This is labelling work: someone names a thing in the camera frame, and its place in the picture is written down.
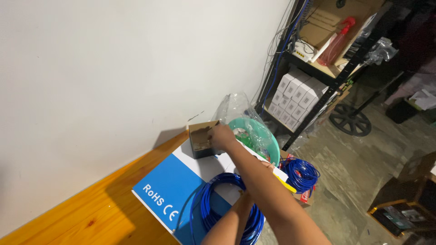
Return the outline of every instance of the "black bin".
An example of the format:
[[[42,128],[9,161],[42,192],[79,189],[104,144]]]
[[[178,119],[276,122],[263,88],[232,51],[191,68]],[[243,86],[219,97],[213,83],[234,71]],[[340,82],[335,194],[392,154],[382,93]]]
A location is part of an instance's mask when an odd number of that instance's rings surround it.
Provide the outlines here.
[[[406,99],[403,99],[393,107],[387,109],[386,116],[392,119],[396,124],[400,124],[418,114],[418,112],[419,110],[410,105]]]

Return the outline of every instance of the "ce mark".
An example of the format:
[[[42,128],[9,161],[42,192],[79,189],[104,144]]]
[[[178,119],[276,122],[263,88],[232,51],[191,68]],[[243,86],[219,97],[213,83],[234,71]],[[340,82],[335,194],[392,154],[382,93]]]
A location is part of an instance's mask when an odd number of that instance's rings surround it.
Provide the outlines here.
[[[167,205],[167,206],[165,206],[165,208],[163,209],[163,214],[164,215],[167,215],[167,212],[166,212],[166,210],[167,210],[167,208],[172,208],[173,207],[173,205]],[[178,214],[179,213],[179,211],[172,211],[171,213],[170,213],[170,221],[173,221],[173,218],[172,217],[174,217],[174,215],[175,214]]]

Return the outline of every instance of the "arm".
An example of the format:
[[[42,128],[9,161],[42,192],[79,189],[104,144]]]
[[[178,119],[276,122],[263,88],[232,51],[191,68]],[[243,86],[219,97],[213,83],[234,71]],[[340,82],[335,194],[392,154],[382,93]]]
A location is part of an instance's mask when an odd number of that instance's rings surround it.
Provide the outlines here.
[[[245,192],[227,213],[212,227],[202,245],[239,244],[254,202]]]
[[[288,244],[290,239],[299,245],[331,244],[291,193],[235,139],[228,125],[217,125],[209,133],[214,147],[233,160],[280,244]]]

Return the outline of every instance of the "white wall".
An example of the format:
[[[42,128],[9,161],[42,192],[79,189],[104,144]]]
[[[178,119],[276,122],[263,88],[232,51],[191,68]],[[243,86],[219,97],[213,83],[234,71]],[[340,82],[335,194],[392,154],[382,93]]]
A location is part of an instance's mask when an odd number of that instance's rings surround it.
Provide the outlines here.
[[[288,0],[3,0],[0,237],[258,88]]]

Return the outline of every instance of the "red spray bottle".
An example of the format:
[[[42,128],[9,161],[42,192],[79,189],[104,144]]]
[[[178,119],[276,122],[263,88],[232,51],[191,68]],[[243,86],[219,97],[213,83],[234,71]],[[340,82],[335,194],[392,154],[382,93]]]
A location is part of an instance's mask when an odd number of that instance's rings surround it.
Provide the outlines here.
[[[347,34],[350,27],[356,24],[356,20],[353,17],[347,17],[341,24],[346,24],[346,26],[341,30],[340,33],[336,35],[336,37],[330,38],[330,44],[321,54],[321,56],[317,59],[317,62],[320,65],[328,66],[331,65],[335,60],[339,53],[342,51],[344,47],[345,34]]]

